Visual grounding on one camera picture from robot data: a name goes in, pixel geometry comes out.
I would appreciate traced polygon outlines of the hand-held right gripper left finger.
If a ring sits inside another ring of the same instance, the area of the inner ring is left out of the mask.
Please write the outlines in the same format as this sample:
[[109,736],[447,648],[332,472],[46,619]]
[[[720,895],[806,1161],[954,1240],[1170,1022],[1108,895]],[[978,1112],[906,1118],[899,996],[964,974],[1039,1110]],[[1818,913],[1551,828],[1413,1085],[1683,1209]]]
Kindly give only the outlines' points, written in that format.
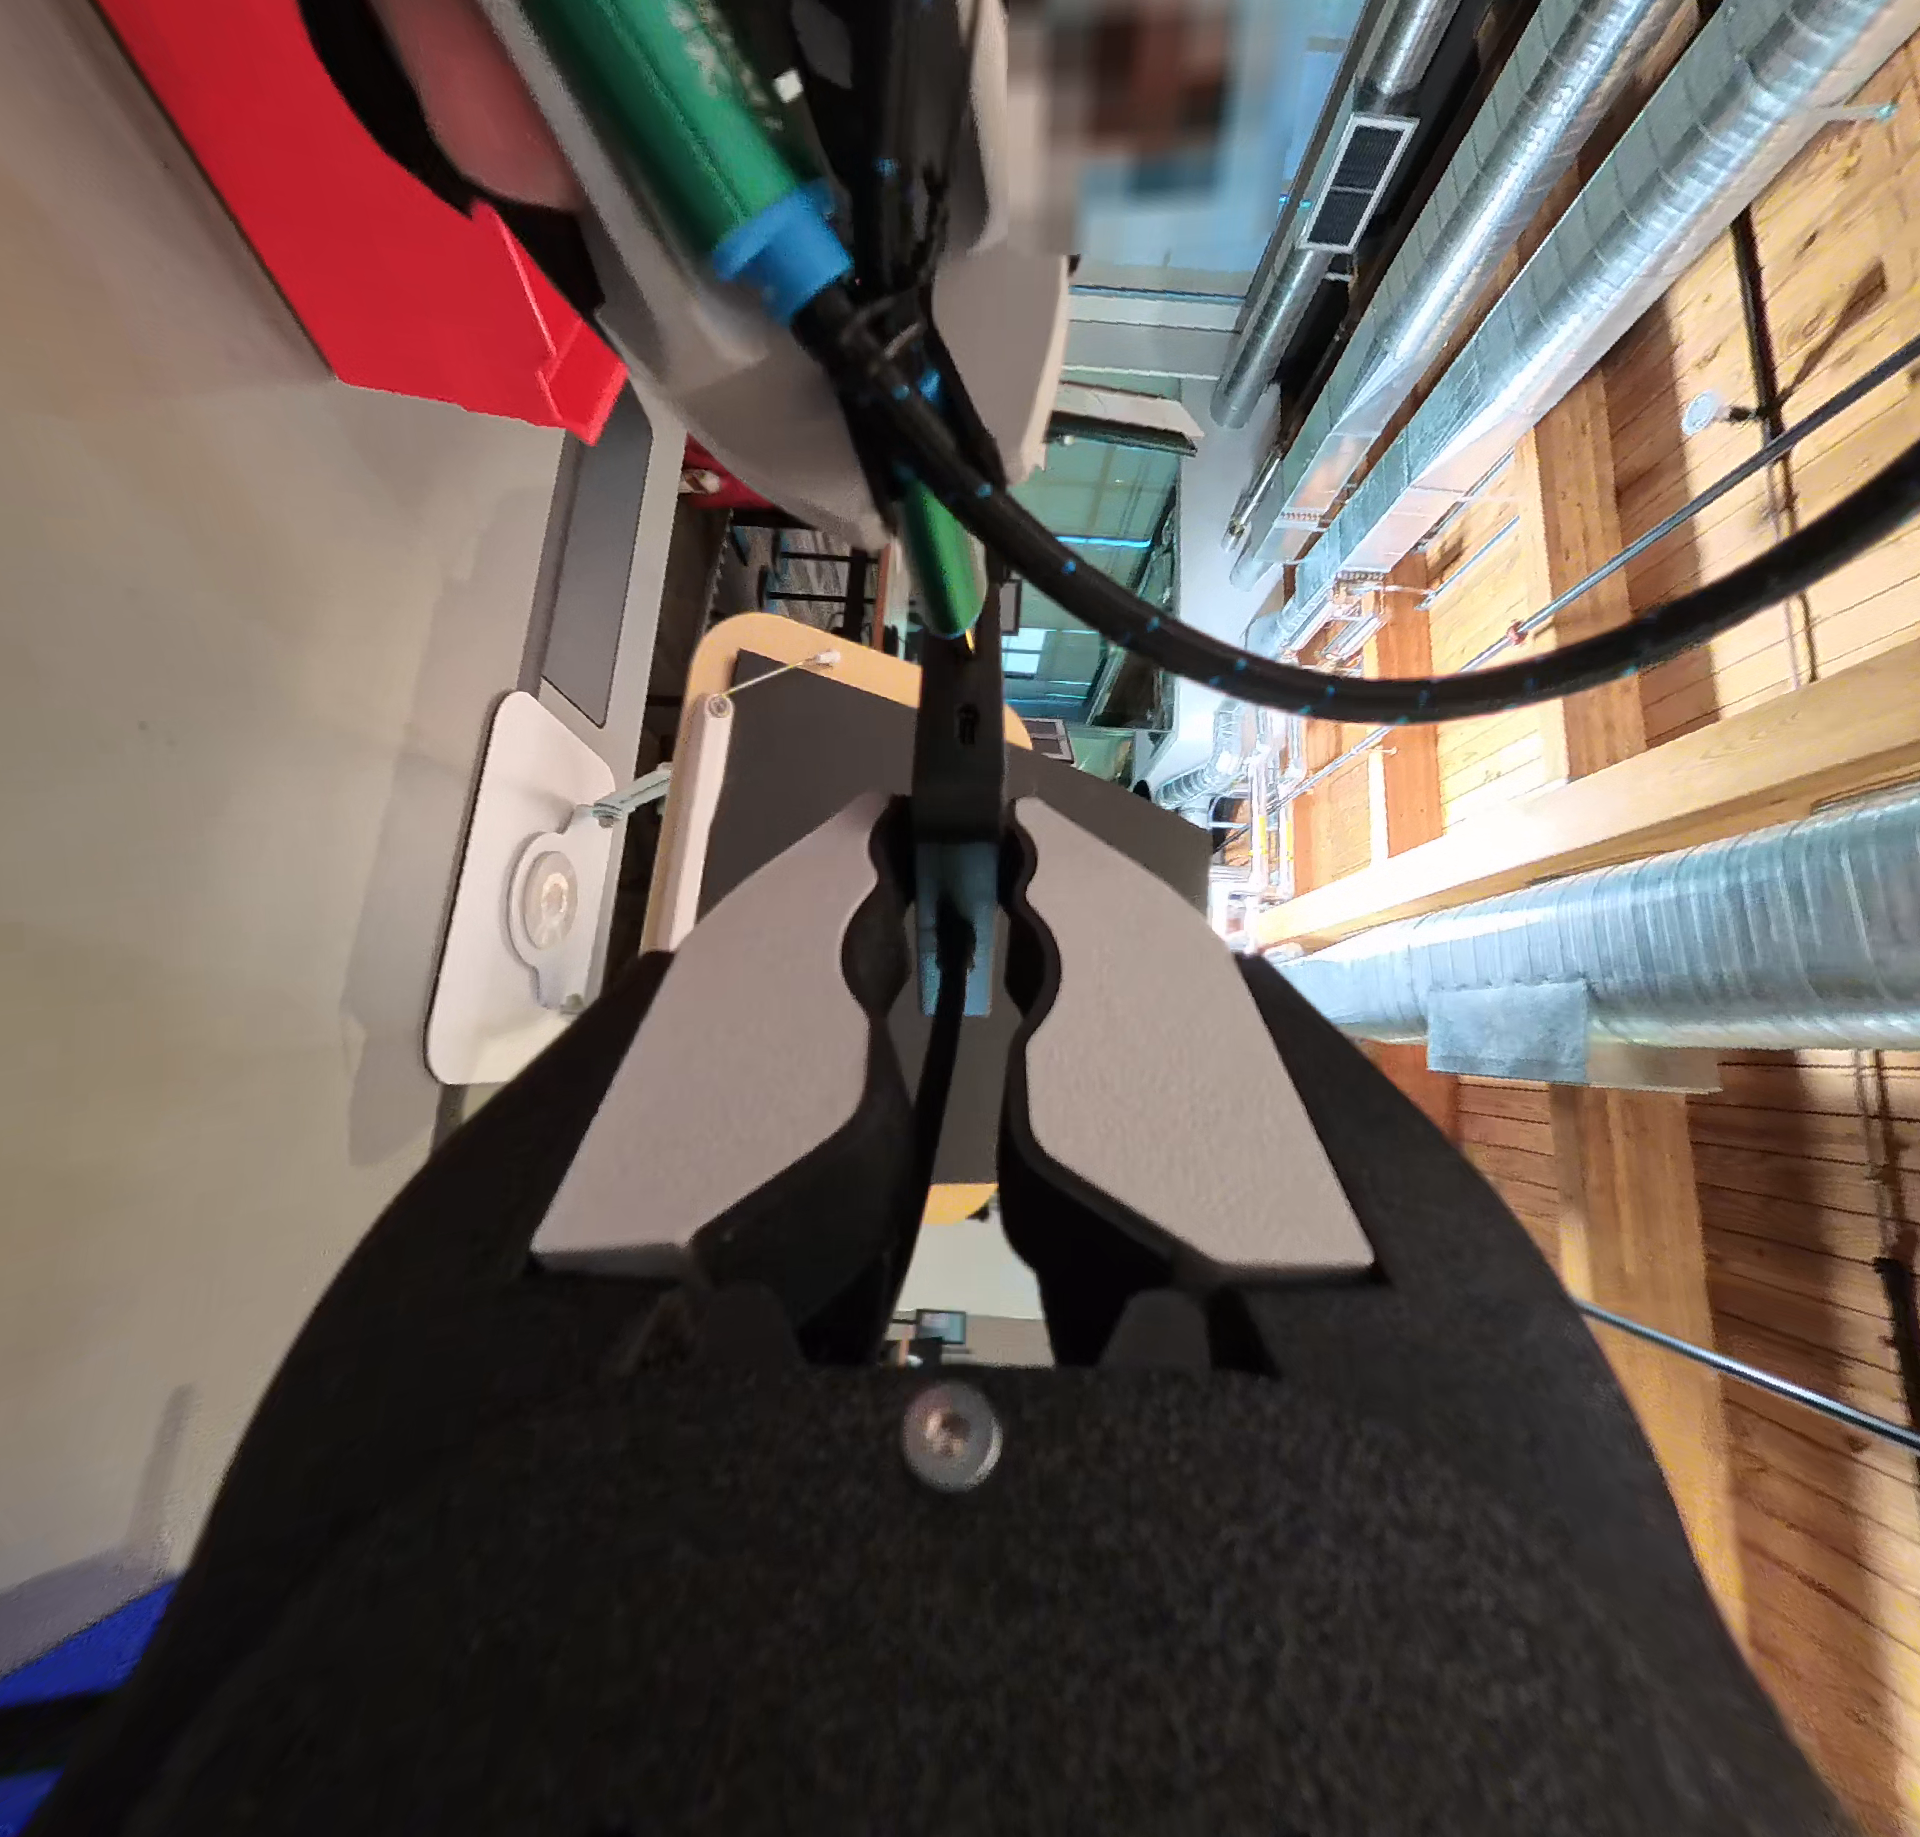
[[876,1354],[923,1201],[894,1012],[906,800],[864,794],[666,964],[531,1242],[543,1269],[763,1287],[808,1354]]

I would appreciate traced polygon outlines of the tablet stand with dark board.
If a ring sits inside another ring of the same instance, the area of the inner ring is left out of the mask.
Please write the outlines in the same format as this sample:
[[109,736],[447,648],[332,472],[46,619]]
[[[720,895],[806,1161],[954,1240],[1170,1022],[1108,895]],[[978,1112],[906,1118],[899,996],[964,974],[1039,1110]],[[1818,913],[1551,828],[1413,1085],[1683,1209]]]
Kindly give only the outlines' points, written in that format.
[[[791,657],[829,651],[813,628],[780,632],[779,617],[738,616],[695,651],[693,698],[727,691],[735,701],[734,741],[707,836],[699,913],[755,871],[808,836],[861,794],[904,794],[915,758],[912,672],[875,651],[853,651],[833,674],[780,675],[766,691],[750,685]],[[1006,730],[1006,794],[1038,796],[1061,818],[1106,841],[1202,912],[1208,897],[1211,841],[1185,818],[1038,755]],[[1006,1054],[1021,1025],[1021,1005],[1006,990],[1012,933],[998,928],[990,1016],[968,1016],[948,1094],[946,1130],[935,1163],[936,1188],[983,1201],[996,1181],[1006,1087]]]

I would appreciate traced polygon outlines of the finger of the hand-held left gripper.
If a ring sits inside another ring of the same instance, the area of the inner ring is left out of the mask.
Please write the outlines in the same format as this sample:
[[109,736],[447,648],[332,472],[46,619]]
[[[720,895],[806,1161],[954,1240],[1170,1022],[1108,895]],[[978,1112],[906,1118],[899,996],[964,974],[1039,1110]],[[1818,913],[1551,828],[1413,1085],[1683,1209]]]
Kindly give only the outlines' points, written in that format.
[[1068,263],[1026,231],[1006,0],[904,0],[901,155],[931,250],[933,331],[1010,482],[1043,462],[1065,360]]
[[852,260],[718,0],[468,0],[578,196],[592,320],[638,393],[803,526],[892,527],[794,320]]

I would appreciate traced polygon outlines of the person's left hand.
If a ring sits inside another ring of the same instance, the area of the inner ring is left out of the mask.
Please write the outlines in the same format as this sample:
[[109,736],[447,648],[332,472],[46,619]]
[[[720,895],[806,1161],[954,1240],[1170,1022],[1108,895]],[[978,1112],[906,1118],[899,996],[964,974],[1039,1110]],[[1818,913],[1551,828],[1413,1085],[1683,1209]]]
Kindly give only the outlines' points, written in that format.
[[586,193],[478,0],[372,0],[433,143],[470,184],[539,210]]

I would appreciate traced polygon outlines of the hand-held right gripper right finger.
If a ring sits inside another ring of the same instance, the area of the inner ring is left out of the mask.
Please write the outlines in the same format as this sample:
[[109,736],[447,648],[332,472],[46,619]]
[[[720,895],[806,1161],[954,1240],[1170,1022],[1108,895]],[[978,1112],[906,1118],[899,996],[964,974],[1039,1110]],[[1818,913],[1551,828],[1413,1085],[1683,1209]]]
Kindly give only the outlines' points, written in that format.
[[1207,916],[1039,796],[1006,867],[998,1199],[1055,1359],[1140,1298],[1230,1302],[1380,1275],[1249,974]]

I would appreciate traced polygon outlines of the black usb hub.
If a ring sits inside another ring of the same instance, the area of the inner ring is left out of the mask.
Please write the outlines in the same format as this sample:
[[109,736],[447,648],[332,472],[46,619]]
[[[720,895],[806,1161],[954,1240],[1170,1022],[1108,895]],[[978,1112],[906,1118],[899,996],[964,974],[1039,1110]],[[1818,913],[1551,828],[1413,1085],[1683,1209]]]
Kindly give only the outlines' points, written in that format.
[[901,1221],[915,1242],[936,1185],[936,1153],[962,1027],[995,1010],[1006,838],[1003,654],[995,624],[931,638],[922,659],[904,871],[914,879],[915,976],[928,1025],[912,1104]]

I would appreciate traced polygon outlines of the red plastic bin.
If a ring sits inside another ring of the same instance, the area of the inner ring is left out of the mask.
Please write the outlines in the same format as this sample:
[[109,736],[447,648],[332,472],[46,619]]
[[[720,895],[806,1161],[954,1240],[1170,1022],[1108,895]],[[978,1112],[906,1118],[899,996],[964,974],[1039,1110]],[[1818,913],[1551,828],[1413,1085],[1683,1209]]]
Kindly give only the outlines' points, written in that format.
[[323,368],[350,388],[598,440],[628,376],[568,215],[387,158],[296,0],[92,0]]

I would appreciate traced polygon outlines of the blue plastic bin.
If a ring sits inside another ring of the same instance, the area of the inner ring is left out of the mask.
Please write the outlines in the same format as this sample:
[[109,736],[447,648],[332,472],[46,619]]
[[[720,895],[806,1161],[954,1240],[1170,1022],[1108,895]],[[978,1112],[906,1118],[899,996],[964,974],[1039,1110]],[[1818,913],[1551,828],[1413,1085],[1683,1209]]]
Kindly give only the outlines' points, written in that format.
[[133,1674],[177,1589],[170,1579],[5,1674],[5,1834],[24,1829],[52,1792],[82,1732]]

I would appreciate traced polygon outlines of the silver ventilation duct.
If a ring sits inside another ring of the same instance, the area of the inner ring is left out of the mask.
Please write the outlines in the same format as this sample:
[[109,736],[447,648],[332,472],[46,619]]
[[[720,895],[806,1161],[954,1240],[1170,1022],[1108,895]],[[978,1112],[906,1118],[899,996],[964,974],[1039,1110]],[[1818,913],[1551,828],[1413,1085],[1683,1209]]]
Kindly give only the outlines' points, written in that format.
[[1287,454],[1237,507],[1233,584],[1291,594],[1246,644],[1304,651],[1473,495],[1737,213],[1917,32],[1917,0],[1721,0],[1411,419],[1496,267],[1694,0],[1544,0]]
[[1919,796],[1268,955],[1444,1076],[1711,1094],[1732,1054],[1919,1048]]

